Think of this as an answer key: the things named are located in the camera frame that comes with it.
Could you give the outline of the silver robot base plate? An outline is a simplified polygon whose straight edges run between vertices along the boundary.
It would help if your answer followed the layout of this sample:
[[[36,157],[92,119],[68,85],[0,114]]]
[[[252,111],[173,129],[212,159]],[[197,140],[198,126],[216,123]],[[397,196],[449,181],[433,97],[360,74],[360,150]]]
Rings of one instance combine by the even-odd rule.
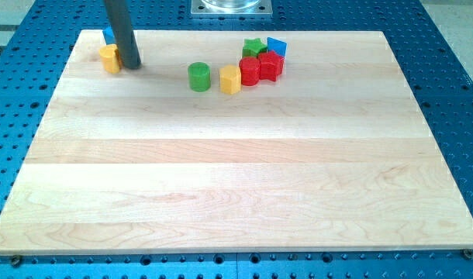
[[[190,0],[192,18],[271,18],[272,0]]]

